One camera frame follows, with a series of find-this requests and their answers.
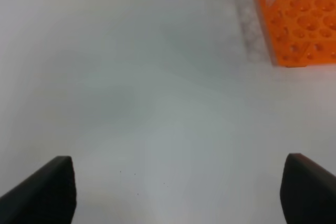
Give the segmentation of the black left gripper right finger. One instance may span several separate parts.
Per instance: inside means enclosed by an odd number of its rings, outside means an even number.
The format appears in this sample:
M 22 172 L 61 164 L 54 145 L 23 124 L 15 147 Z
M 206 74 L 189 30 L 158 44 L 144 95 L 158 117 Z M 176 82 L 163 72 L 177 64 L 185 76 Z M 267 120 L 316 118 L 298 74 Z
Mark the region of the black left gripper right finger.
M 335 176 L 300 153 L 288 154 L 280 202 L 286 223 L 335 223 Z

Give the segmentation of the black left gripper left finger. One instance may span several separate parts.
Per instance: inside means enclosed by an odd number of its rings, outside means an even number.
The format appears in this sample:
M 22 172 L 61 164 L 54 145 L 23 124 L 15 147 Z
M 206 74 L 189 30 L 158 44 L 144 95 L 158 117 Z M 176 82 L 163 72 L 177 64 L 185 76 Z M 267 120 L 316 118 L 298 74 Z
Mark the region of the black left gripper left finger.
M 1 223 L 72 223 L 77 206 L 70 156 L 56 156 L 1 197 Z

